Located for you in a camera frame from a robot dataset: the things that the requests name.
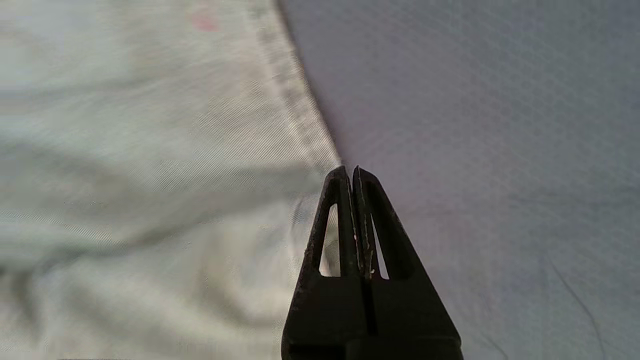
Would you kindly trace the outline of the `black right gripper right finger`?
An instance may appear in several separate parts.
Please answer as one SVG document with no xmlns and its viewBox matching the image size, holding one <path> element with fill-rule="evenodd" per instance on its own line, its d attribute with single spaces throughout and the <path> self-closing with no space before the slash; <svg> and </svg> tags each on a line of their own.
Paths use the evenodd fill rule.
<svg viewBox="0 0 640 360">
<path fill-rule="evenodd" d="M 356 167 L 352 190 L 369 330 L 403 351 L 459 351 L 461 337 L 382 183 Z"/>
</svg>

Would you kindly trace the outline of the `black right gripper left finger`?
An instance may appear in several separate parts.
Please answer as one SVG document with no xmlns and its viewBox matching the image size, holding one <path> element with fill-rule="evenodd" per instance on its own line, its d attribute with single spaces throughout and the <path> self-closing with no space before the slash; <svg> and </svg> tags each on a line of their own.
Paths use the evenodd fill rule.
<svg viewBox="0 0 640 360">
<path fill-rule="evenodd" d="M 331 207 L 337 208 L 338 276 L 320 271 Z M 344 166 L 327 173 L 281 337 L 284 360 L 345 360 L 367 332 L 362 272 Z"/>
</svg>

